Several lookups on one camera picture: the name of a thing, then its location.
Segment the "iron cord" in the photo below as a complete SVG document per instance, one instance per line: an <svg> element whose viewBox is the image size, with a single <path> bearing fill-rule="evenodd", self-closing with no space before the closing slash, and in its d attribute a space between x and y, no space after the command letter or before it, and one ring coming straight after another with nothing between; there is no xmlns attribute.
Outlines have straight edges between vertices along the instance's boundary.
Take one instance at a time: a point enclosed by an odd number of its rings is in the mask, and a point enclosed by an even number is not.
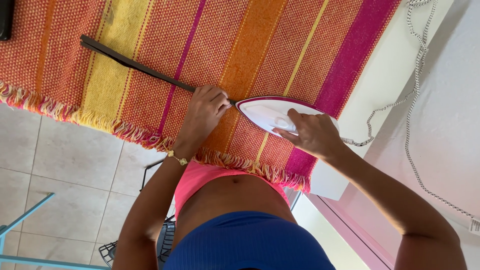
<svg viewBox="0 0 480 270"><path fill-rule="evenodd" d="M408 93L405 96L405 98L403 98L402 100L397 101L397 102L392 103L392 104L389 104L389 105L387 105L387 106L385 106L381 109L376 109L371 113L370 117L367 119L368 139L366 141L364 141L362 143L356 143L352 139L347 139L347 138L342 138L342 141L346 144L359 146L359 147L360 146L365 146L365 145L371 143L373 141L373 139L375 139L375 137L372 136L372 125L370 125L370 120L372 120L374 115L379 111L383 111L383 110L386 110L388 108L395 107L398 104L401 104L401 103L407 101L408 98L413 93L415 93L415 96L414 96L413 101L412 101L412 105L410 106L410 109L408 110L408 114L407 114L407 135L406 135L406 138L405 138L405 153L407 154L407 159L410 163L410 166L412 167L412 170L415 174L415 177L417 178L417 181L418 181L420 187L423 189L423 191L425 191L426 193L428 193L432 197L436 198L437 200L439 200L439 201L445 203L446 205L450 206L451 208L457 210L458 212L460 212L460 213L462 213L462 214L464 214L468 217L473 218L472 214L470 214L470 213L466 212L465 210L453 205L452 203L448 202L447 200L443 199L442 197L440 197L440 196L436 195L435 193L431 192L430 190L428 190L425 187L425 185L423 184L423 182L420 178L420 175L417 171L417 168L415 167L415 164L413 163L412 157L410 156L410 150L409 150L410 118L411 118L412 111L413 111L413 108L415 106L415 103L416 103L416 101L417 101L417 99L420 95L420 75L423 72L423 67L425 66L425 58L426 58L427 53L428 53L428 48L427 48L427 44L426 44L427 43L427 36L428 36L428 29L430 27L430 22L432 21L433 15L435 14L435 8L437 6L438 0L433 0L432 10L430 12L430 16L428 17L427 23L425 24L425 28L423 29L423 35L422 36L420 36L418 33L416 33L413 30L411 15L412 15L412 11L413 11L414 8L426 5L426 4L430 3L431 1L432 0L411 0L411 1L407 2L407 7L408 7L408 10L407 10L407 25L408 25L408 29L410 30L410 33L415 38L417 38L417 40L420 43L420 49L419 49L419 52L417 54L417 58L415 60L415 85L413 87L413 90L410 93Z"/></svg>

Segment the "pink shorts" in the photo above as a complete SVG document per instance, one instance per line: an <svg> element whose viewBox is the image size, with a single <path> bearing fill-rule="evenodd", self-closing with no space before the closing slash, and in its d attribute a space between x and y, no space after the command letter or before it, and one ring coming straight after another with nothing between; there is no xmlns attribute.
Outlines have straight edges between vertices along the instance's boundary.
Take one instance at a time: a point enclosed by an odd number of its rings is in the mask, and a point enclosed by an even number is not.
<svg viewBox="0 0 480 270"><path fill-rule="evenodd" d="M222 176L232 176L232 175L241 175L241 174L250 174L255 175L247 172L242 172L239 170L229 170L218 166L212 165L201 165L197 162L190 162L187 165L187 169L183 173L182 177L180 178L180 182L177 185L177 189L175 190L175 218L178 217L181 208L187 202L190 197L193 196L198 190L202 188L206 183ZM264 180L267 184L269 184L275 191L277 191L283 199L287 202L288 206L290 203L288 201L287 195L277 184L270 183L269 181L263 179L262 177L255 175L258 178Z"/></svg>

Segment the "black object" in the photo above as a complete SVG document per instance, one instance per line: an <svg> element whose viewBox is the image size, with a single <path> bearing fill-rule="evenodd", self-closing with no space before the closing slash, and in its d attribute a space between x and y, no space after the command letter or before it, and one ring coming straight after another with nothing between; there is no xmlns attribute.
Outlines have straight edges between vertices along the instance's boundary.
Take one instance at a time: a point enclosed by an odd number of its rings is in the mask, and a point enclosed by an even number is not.
<svg viewBox="0 0 480 270"><path fill-rule="evenodd" d="M12 37L14 0L0 0L0 40Z"/></svg>
<svg viewBox="0 0 480 270"><path fill-rule="evenodd" d="M163 269L164 263L167 261L172 251L173 236L175 234L175 221L172 219L175 216L171 216L165 220L158 236L156 243L156 255L158 259L158 270ZM105 263L111 268L112 261L115 259L115 251L117 250L117 241L103 245L98 248L100 256Z"/></svg>
<svg viewBox="0 0 480 270"><path fill-rule="evenodd" d="M82 45L83 47L87 48L87 49L90 49L94 52L97 52L99 54L102 54L102 55L105 55L107 57L110 57L111 59L115 60L117 63L123 65L123 66L126 66L128 68L133 68L133 69L136 69L140 72L143 72L145 74L148 74L152 77L155 77L155 78L158 78L160 80L164 80L166 82L169 82L173 85L176 85L180 88L183 88L187 91L190 91L190 92L195 92L195 87L193 86L190 86L188 84L184 84L180 81L177 81L173 78L170 78L158 71L155 71L145 65L142 65L140 64L139 62L136 62L132 59L129 59L127 58L126 56L123 56L119 53L117 53L116 51L110 49L109 47L101 44L100 42L96 41L96 40L93 40L85 35L82 35L80 36L80 45ZM233 100L230 100L230 104L232 104L232 106L235 105L236 101L233 101Z"/></svg>
<svg viewBox="0 0 480 270"><path fill-rule="evenodd" d="M143 180L143 182L142 182L142 188L141 188L139 191L142 191L142 189L143 189L144 186L145 186L145 177L147 176L147 170L148 170L148 169L151 169L152 167L154 167L154 166L156 166L156 165L158 165L158 164L160 164L160 163L162 163L162 162L163 162L163 160L160 160L160 161L158 161L158 162L156 162L156 163L154 163L154 164L148 165L148 166L145 168L145 171L144 171L144 180Z"/></svg>

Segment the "hand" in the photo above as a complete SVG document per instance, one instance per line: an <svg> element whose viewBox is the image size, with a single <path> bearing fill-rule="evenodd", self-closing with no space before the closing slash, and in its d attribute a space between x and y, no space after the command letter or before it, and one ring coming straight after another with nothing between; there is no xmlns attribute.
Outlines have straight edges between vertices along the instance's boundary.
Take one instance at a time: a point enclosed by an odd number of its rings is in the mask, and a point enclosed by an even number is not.
<svg viewBox="0 0 480 270"><path fill-rule="evenodd" d="M311 115L290 109L288 116L297 127L298 136L279 128L272 131L293 143L295 147L323 161L348 148L340 139L338 130L327 114Z"/></svg>
<svg viewBox="0 0 480 270"><path fill-rule="evenodd" d="M177 142L200 147L225 111L232 106L227 98L227 93L218 87L197 87L188 104Z"/></svg>

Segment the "blue top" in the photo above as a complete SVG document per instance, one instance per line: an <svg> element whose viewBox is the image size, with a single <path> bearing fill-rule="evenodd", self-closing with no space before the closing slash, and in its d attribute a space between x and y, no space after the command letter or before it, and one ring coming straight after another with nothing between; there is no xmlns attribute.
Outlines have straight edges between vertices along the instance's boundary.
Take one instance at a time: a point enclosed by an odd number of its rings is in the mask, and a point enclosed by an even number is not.
<svg viewBox="0 0 480 270"><path fill-rule="evenodd" d="M164 270L334 270L317 240L295 223L241 211L221 215L186 235Z"/></svg>

